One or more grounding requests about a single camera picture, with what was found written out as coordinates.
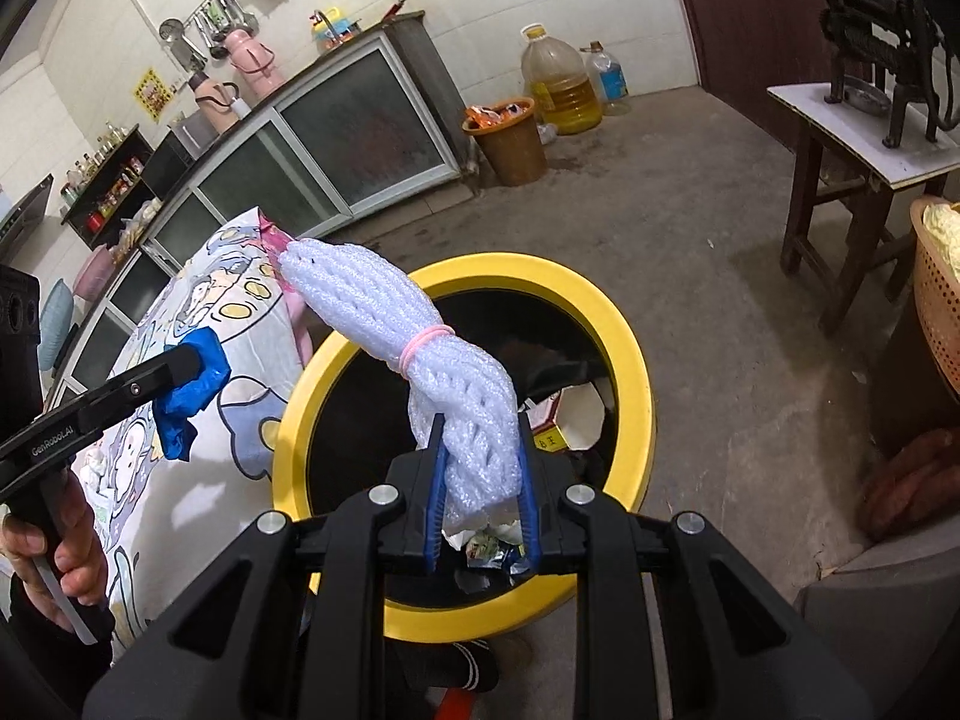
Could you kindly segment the person's left hand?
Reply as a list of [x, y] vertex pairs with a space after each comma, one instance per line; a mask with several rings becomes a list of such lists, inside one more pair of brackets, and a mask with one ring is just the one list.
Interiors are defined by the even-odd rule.
[[[68, 472], [59, 497], [62, 525], [52, 562], [60, 572], [60, 589], [85, 606], [99, 606], [106, 598], [107, 564], [103, 546], [94, 528], [94, 514], [86, 502], [78, 478]], [[32, 606], [64, 631], [73, 631], [68, 616], [44, 585], [34, 566], [36, 557], [46, 557], [49, 546], [43, 532], [31, 523], [8, 514], [2, 522], [2, 553], [20, 577]]]

